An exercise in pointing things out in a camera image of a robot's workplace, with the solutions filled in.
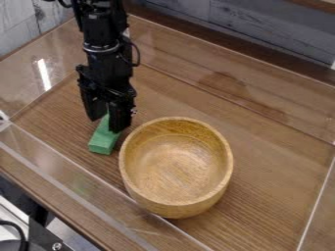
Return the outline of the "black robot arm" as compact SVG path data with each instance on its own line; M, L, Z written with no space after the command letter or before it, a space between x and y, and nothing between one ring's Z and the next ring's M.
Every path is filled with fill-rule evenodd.
M78 88L92 121L108 115L108 130L130 126L136 90L130 84L141 56L128 34L129 24L121 0L70 0L86 65L78 65Z

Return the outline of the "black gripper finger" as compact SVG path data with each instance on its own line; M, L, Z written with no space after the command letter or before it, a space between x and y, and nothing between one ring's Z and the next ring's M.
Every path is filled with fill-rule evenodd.
M132 102L110 102L108 104L108 129L118 133L130 126Z
M106 91L102 87L94 85L92 82L80 82L78 87L86 116L93 122L106 113Z

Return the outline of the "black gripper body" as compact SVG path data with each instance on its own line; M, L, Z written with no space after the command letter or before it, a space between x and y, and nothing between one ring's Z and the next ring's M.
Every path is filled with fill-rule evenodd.
M112 47L84 46L88 64L78 65L76 71L80 82L92 82L106 91L105 107L110 102L132 102L134 105L136 91L130 84L133 68L132 46Z

